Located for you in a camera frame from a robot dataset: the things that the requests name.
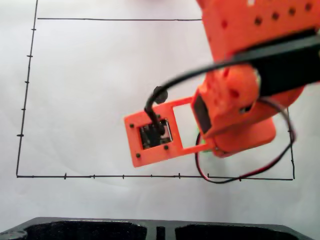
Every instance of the white paper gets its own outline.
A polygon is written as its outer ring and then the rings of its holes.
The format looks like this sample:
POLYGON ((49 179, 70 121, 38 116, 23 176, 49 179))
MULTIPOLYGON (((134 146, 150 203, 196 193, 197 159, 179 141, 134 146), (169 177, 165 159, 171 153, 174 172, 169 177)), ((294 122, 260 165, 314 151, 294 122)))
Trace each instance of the white paper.
MULTIPOLYGON (((320 236, 317 187, 320 87, 308 86, 289 108, 298 133, 294 181, 244 180, 214 185, 196 178, 16 178, 35 0, 0 3, 0 231, 34 217, 117 218, 280 224, 320 236)), ((200 19, 195 0, 39 0, 38 18, 200 19)), ((37 19, 29 77, 21 176, 198 175, 188 155, 134 168, 123 118, 141 111, 162 82, 212 62, 201 21, 37 19)), ((194 94, 204 76, 169 91, 194 94)), ((176 111, 183 142, 194 145, 195 120, 176 111)), ((238 176, 276 157, 276 139, 226 159, 200 155, 211 176, 238 176)), ((291 154, 261 178, 292 178, 291 154)))

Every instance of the black wire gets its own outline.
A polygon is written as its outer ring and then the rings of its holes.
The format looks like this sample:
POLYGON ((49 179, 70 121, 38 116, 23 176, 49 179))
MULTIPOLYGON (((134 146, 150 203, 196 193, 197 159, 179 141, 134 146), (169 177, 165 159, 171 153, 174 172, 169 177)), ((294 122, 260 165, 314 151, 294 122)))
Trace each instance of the black wire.
MULTIPOLYGON (((280 153, 280 155, 278 157, 276 157, 274 160, 272 160, 266 166, 264 166, 262 168, 259 168, 257 170, 248 172, 248 173, 246 173, 244 175, 241 175, 239 177, 230 178, 230 179, 225 180, 225 181, 214 181, 214 180, 211 180, 208 176, 206 176, 204 174, 204 172, 202 171, 201 167, 200 167, 199 153, 196 152, 194 154, 196 168, 197 168, 199 174, 201 175, 201 177, 203 179, 205 179, 206 181, 208 181, 210 183, 214 183, 214 184, 226 184, 226 183, 230 183, 230 182, 233 182, 233 181, 236 181, 236 180, 241 180, 241 179, 245 179, 245 178, 257 175, 257 174, 264 173, 264 172, 268 171, 269 169, 271 169, 273 166, 275 166, 283 158, 283 156, 286 154, 286 152, 292 147, 293 143, 296 141, 296 132, 295 132, 293 126, 291 125, 291 121, 289 119, 288 114, 285 112, 285 108, 282 105, 280 105, 279 103, 273 101, 270 98, 260 98, 257 101, 274 108, 275 110, 277 110, 283 116, 283 118, 285 119, 285 121, 287 123, 288 129, 291 129, 291 131, 292 131, 291 132, 292 133, 292 135, 291 135, 292 136, 292 140, 290 141, 289 145, 282 151, 282 153, 280 153)), ((195 145, 199 145, 200 138, 201 138, 201 135, 199 133, 197 138, 196 138, 195 145)))
POLYGON ((250 50, 243 53, 238 53, 231 60, 220 62, 217 64, 211 64, 206 67, 200 68, 198 70, 190 71, 186 74, 180 75, 172 80, 167 81, 162 87, 157 88, 153 94, 148 98, 144 111, 151 119, 155 129, 159 132, 159 134, 165 134, 164 126, 162 126, 157 118, 156 113, 154 112, 152 106, 156 101, 157 97, 159 97, 164 91, 169 88, 182 83, 191 78, 197 77, 199 75, 212 72, 214 70, 218 70, 221 68, 230 67, 233 65, 239 65, 244 63, 250 63, 254 60, 263 59, 266 57, 285 54, 297 50, 302 50, 305 48, 310 48, 320 44, 320 36, 312 36, 304 39, 293 40, 286 43, 280 43, 277 45, 262 47, 260 49, 250 50))

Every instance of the orange robotic arm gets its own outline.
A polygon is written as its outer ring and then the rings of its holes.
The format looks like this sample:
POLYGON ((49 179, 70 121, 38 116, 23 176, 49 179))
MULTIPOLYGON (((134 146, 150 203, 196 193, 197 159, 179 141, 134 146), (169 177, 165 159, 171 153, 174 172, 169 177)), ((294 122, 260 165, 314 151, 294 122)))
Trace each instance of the orange robotic arm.
POLYGON ((204 150, 226 157, 267 144, 276 136, 277 111, 257 100, 268 96, 288 107, 304 85, 320 80, 320 1, 197 1, 214 60, 230 63, 203 70, 205 80, 194 96, 124 119, 135 167, 204 150), (183 148, 173 108, 185 104, 204 144, 183 148))

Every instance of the black marker line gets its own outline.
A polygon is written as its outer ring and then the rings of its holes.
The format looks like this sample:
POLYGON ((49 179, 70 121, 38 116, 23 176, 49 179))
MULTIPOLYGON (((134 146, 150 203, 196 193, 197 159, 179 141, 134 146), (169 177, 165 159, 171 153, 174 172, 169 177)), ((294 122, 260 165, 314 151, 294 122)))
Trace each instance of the black marker line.
POLYGON ((104 19, 104 18, 57 18, 57 17, 38 17, 38 20, 90 20, 90 21, 178 21, 193 22, 202 19, 104 19))
MULTIPOLYGON (((291 118, 289 115, 289 107, 287 109, 287 112, 288 112, 289 120, 291 121, 291 118)), ((289 137, 290 137, 290 142, 291 142, 290 152, 291 152, 291 163, 292 163, 292 177, 293 177, 293 179, 296 179, 296 172, 295 172, 296 167, 295 167, 295 161, 294 161, 293 139, 292 139, 292 135, 291 135, 292 130, 289 129, 288 132, 289 132, 289 137)))
MULTIPOLYGON (((96 179, 96 178, 186 178, 186 179, 201 179, 201 176, 191 175, 88 175, 88 176, 38 176, 38 175, 17 175, 17 178, 28 178, 28 179, 39 179, 39 178, 60 178, 60 179, 71 179, 71 178, 84 178, 84 179, 96 179)), ((234 177, 229 176, 210 176, 211 179, 232 179, 234 177)), ((242 178, 241 180, 265 180, 265 181, 293 181, 292 178, 259 178, 259 177, 248 177, 242 178)))
POLYGON ((38 0, 35 2, 35 10, 34 10, 34 20, 33 20, 33 28, 32 30, 32 40, 31 40, 31 47, 30 47, 30 54, 29 57, 29 64, 28 64, 28 73, 26 78, 26 87, 25 87, 25 96, 24 96, 24 105, 23 105, 23 113, 22 113, 22 123, 21 123, 21 133, 18 135, 20 137, 19 141, 19 150, 18 150, 18 157, 16 161, 16 170, 15 175, 18 177, 18 170, 19 170, 19 163, 20 163, 20 154, 21 154, 21 145, 22 145, 22 138, 24 136, 24 125, 25 125, 25 116, 26 116, 26 105, 27 105, 27 97, 28 97, 28 87, 29 87, 29 77, 30 77, 30 66, 31 66, 31 58, 32 58, 32 50, 34 46, 34 37, 35 37, 35 29, 36 29, 36 19, 37 19, 37 10, 38 10, 38 0))

